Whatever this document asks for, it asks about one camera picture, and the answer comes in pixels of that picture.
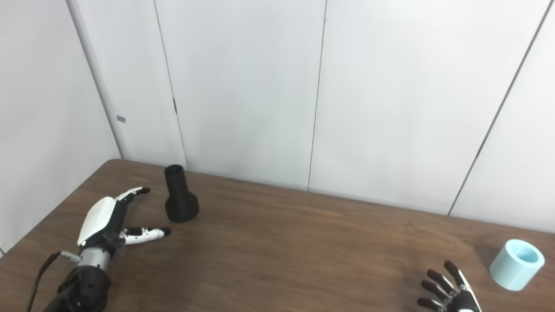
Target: white robotic hand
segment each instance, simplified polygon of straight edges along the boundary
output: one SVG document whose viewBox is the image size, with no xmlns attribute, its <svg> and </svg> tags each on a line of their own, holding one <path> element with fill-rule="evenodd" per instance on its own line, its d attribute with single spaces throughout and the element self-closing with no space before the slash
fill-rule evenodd
<svg viewBox="0 0 555 312">
<path fill-rule="evenodd" d="M 60 251 L 48 258 L 33 285 L 27 311 L 31 311 L 42 274 L 59 255 L 77 263 L 77 266 L 63 280 L 57 295 L 44 311 L 103 311 L 112 284 L 106 271 L 115 252 L 124 244 L 143 243 L 171 233 L 169 228 L 122 228 L 129 203 L 136 195 L 148 192 L 148 188 L 133 188 L 115 198 L 104 197 L 94 204 L 87 213 L 77 239 L 79 255 Z"/>
<path fill-rule="evenodd" d="M 428 270 L 428 277 L 439 285 L 423 280 L 422 287 L 436 295 L 440 301 L 418 298 L 418 305 L 435 312 L 482 312 L 474 291 L 459 268 L 449 260 L 445 261 L 443 266 L 453 276 L 457 285 L 453 286 L 440 273 Z"/>
<path fill-rule="evenodd" d="M 169 228 L 129 228 L 122 229 L 127 207 L 136 195 L 147 194 L 150 189 L 145 187 L 132 188 L 119 196 L 104 197 L 89 210 L 81 227 L 77 245 L 83 249 L 92 244 L 112 244 L 119 241 L 123 244 L 139 244 L 171 233 Z"/>
</svg>

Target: light blue cup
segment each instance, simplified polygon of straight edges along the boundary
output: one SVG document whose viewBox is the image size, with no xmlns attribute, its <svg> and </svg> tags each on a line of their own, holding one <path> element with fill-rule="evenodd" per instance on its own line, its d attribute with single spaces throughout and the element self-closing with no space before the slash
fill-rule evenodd
<svg viewBox="0 0 555 312">
<path fill-rule="evenodd" d="M 490 266 L 493 280 L 508 290 L 519 291 L 528 284 L 545 264 L 534 245 L 520 239 L 510 239 Z"/>
</svg>

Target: cable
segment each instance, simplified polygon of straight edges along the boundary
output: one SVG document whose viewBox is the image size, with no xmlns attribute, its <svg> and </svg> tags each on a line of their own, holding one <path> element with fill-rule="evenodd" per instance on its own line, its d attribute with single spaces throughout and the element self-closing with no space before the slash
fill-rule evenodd
<svg viewBox="0 0 555 312">
<path fill-rule="evenodd" d="M 42 267 L 38 270 L 37 278 L 35 278 L 35 282 L 33 284 L 33 289 L 31 290 L 31 297 L 29 298 L 29 303 L 27 304 L 26 312 L 31 312 L 31 308 L 33 307 L 34 297 L 37 294 L 38 283 L 41 281 L 41 277 L 48 269 L 48 267 L 56 260 L 56 258 L 61 254 L 61 251 L 58 251 L 55 254 L 51 254 L 48 259 L 44 262 Z"/>
</svg>

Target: black bottle-shaped object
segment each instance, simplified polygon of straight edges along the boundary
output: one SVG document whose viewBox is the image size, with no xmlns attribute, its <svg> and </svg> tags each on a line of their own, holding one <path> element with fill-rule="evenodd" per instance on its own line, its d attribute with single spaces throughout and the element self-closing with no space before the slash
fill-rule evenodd
<svg viewBox="0 0 555 312">
<path fill-rule="evenodd" d="M 173 222 L 187 222 L 199 213 L 199 200 L 187 188 L 185 171 L 181 165 L 164 169 L 170 196 L 166 200 L 166 214 Z"/>
</svg>

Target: tabletop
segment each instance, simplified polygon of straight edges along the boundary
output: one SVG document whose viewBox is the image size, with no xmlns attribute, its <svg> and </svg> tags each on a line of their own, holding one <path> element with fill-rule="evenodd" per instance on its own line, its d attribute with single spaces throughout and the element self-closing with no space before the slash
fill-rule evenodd
<svg viewBox="0 0 555 312">
<path fill-rule="evenodd" d="M 163 167 L 110 160 L 0 259 L 2 311 L 23 311 L 48 255 L 77 252 L 89 208 L 104 196 L 150 187 L 129 206 L 129 227 L 170 226 L 166 238 L 126 246 L 110 263 L 106 311 L 421 311 L 426 270 L 446 259 L 471 283 L 484 312 L 555 310 L 555 235 L 299 190 L 187 172 L 200 213 L 172 223 Z M 537 246 L 545 266 L 520 292 L 487 267 L 507 239 Z M 74 265 L 43 275 L 42 311 Z"/>
</svg>

